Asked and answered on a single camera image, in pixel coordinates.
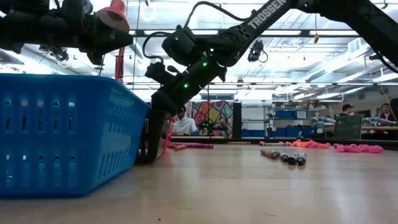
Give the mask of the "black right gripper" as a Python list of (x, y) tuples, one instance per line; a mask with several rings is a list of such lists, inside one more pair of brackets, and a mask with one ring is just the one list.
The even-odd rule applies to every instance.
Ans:
[(182, 73), (172, 75), (165, 65), (156, 62), (151, 65), (151, 79), (161, 87), (151, 96), (151, 107), (156, 111), (165, 111), (172, 116), (177, 110), (196, 96), (216, 77), (225, 81), (227, 68), (211, 59), (203, 57)]

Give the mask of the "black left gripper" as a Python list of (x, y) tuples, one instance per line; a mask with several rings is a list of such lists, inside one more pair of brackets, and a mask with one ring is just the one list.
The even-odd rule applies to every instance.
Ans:
[[(79, 37), (79, 51), (86, 53), (93, 65), (103, 64), (103, 53), (96, 44), (101, 22), (96, 14), (80, 14), (81, 34)], [(113, 29), (105, 34), (104, 54), (133, 44), (134, 36), (128, 32)]]

